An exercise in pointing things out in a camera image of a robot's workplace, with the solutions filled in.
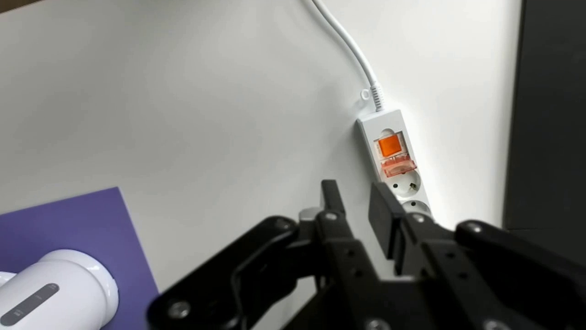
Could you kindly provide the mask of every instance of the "purple surface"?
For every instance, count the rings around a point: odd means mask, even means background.
[[[19,273],[54,249],[78,249],[114,275],[122,304],[105,330],[147,328],[158,295],[120,189],[107,189],[0,216],[0,269]]]

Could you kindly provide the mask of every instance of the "white plastic device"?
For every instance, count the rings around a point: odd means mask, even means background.
[[[431,216],[426,185],[418,169],[418,158],[411,145],[402,110],[374,112],[360,117],[358,125],[362,126],[367,143],[376,181],[385,181],[407,213],[424,213]],[[389,158],[385,158],[382,150],[382,139],[391,136],[396,136],[396,141],[402,143],[407,152],[404,161],[411,165],[409,169],[404,167],[406,170],[389,170],[385,167]]]
[[[0,330],[100,330],[118,306],[114,277],[81,251],[48,253],[17,275],[0,271]]]

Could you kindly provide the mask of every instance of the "electrical outlet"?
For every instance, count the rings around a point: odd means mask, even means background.
[[[424,214],[431,214],[433,211],[429,209],[428,203],[424,203],[422,200],[409,200],[404,203],[404,209],[407,213],[424,213]]]
[[[374,180],[385,181],[407,213],[426,213],[431,207],[418,169],[418,158],[409,139],[402,110],[376,112],[358,119],[371,156]]]

